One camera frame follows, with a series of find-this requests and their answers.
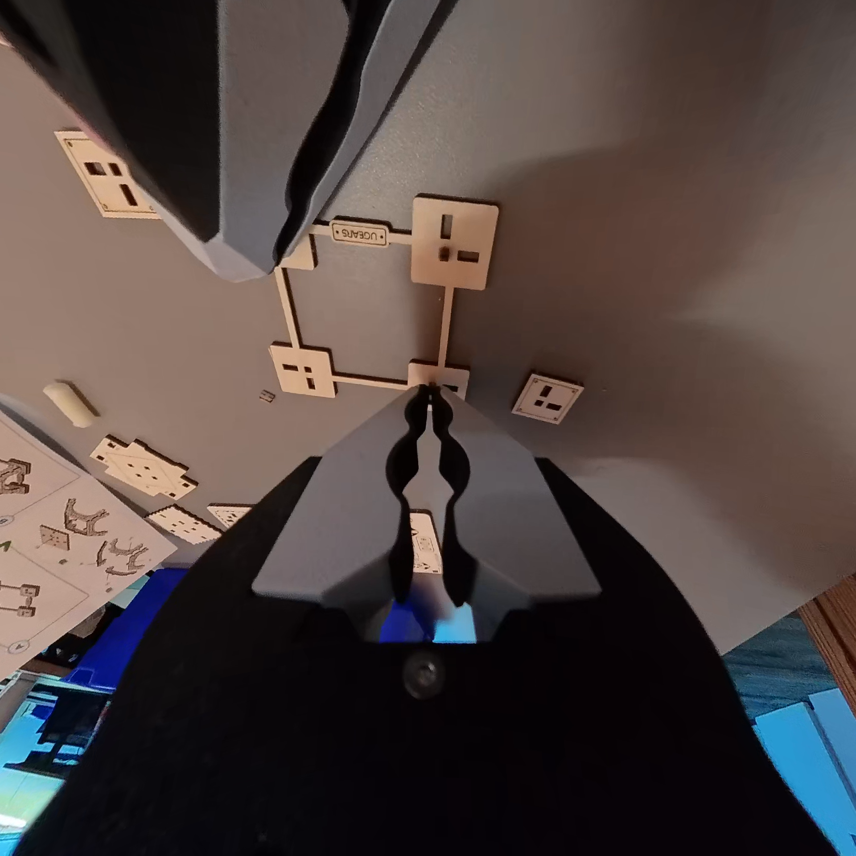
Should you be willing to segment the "white assembly instruction booklet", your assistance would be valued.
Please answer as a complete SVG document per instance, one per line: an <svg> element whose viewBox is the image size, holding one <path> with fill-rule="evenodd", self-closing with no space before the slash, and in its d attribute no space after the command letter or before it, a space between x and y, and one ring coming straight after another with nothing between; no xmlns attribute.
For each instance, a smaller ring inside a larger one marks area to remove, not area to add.
<svg viewBox="0 0 856 856"><path fill-rule="evenodd" d="M1 676L176 547L79 466L1 417Z"/></svg>

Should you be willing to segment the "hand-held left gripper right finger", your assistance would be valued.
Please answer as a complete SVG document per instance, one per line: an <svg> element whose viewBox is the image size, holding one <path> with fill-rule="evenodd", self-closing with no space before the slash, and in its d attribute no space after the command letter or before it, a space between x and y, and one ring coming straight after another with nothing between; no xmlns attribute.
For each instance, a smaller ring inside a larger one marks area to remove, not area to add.
<svg viewBox="0 0 856 856"><path fill-rule="evenodd" d="M433 389L445 511L444 585L477 640L511 612L599 597L602 588L534 455L445 387Z"/></svg>

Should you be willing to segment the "wooden square base frame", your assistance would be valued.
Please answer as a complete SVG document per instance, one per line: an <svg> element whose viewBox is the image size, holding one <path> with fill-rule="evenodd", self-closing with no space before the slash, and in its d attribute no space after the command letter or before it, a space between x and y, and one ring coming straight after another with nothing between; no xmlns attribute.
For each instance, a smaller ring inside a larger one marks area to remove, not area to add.
<svg viewBox="0 0 856 856"><path fill-rule="evenodd" d="M273 343L269 348L280 391L333 399L341 384L389 391L434 384L464 399L470 371L448 361L455 293L486 289L499 217L496 203L419 195L412 201L411 230L395 230L387 222L342 217L310 225L294 250L274 269L288 331L287 342ZM412 283L443 291L434 362L410 361L403 380L359 376L337 372L329 349L310 348L302 343L288 272L316 269L318 237L345 247L409 247Z"/></svg>

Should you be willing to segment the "square slotted wooden plate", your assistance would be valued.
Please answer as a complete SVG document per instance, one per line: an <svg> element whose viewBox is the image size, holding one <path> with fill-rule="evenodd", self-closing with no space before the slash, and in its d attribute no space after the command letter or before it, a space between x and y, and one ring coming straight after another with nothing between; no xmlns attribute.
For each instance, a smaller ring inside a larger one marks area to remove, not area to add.
<svg viewBox="0 0 856 856"><path fill-rule="evenodd" d="M431 513L412 510L410 526L413 572L441 575L443 573L442 551Z"/></svg>
<svg viewBox="0 0 856 856"><path fill-rule="evenodd" d="M54 136L103 217L160 219L119 156L80 131L56 131Z"/></svg>
<svg viewBox="0 0 856 856"><path fill-rule="evenodd" d="M522 418L558 425L583 390L580 384L532 372L511 412Z"/></svg>

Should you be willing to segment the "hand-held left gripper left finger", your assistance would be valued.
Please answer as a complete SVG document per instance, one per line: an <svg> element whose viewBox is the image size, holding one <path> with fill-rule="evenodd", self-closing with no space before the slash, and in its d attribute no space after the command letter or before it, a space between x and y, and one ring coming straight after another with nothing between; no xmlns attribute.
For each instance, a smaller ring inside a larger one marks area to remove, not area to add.
<svg viewBox="0 0 856 856"><path fill-rule="evenodd" d="M410 507L430 388L415 387L317 464L252 583L254 594L338 609L365 635L412 581Z"/></svg>

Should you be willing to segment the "cross-shaped wooden plate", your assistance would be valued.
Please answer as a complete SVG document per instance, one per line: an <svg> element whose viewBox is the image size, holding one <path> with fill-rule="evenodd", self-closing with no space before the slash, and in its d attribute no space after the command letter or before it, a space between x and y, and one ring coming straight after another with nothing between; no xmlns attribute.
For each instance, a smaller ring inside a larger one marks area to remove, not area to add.
<svg viewBox="0 0 856 856"><path fill-rule="evenodd" d="M91 459L104 466L106 475L149 497L178 500L198 487L187 476L188 467L157 453L139 440L128 444L106 436L91 452Z"/></svg>

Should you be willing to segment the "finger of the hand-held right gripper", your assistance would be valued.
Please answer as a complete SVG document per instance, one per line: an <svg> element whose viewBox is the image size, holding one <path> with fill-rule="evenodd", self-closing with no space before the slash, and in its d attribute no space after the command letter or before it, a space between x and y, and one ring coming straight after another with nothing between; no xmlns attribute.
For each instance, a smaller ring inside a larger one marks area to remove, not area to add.
<svg viewBox="0 0 856 856"><path fill-rule="evenodd" d="M382 124L455 1L342 2L344 46L329 93L288 175L279 262L294 250Z"/></svg>
<svg viewBox="0 0 856 856"><path fill-rule="evenodd" d="M176 202L156 211L187 249L232 283L266 276L291 203L288 180L324 105L348 37L338 1L216 2L218 212L212 237L179 218Z"/></svg>

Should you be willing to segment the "blue plastic bin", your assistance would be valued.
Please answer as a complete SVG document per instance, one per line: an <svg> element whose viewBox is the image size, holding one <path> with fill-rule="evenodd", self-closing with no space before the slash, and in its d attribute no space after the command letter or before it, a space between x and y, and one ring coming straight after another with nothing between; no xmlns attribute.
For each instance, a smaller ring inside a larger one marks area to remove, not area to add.
<svg viewBox="0 0 856 856"><path fill-rule="evenodd" d="M145 632L188 570L161 568L135 591L134 597L83 656L62 683L101 693L113 693Z"/></svg>

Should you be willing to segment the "white wax stick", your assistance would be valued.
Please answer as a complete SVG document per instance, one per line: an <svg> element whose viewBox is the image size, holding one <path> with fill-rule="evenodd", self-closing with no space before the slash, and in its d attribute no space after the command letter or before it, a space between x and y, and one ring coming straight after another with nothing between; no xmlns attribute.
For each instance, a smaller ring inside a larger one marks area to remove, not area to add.
<svg viewBox="0 0 856 856"><path fill-rule="evenodd" d="M43 393L75 428L86 429L100 418L97 410L71 383L54 381L44 387Z"/></svg>

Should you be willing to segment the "grey desk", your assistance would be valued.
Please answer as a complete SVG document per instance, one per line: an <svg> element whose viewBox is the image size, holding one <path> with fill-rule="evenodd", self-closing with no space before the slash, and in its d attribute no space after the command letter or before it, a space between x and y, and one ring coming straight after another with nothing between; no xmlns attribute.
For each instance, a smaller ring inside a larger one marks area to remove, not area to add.
<svg viewBox="0 0 856 856"><path fill-rule="evenodd" d="M500 207L455 295L467 401L650 551L721 651L854 572L854 2L459 2L330 215L410 229L419 193ZM107 219L79 126L2 48L2 394L90 458L139 439L254 503L389 403L279 391L273 277L230 284L162 223ZM532 372L584 387L511 412ZM78 429L44 395L71 383ZM262 390L276 399L265 403Z"/></svg>

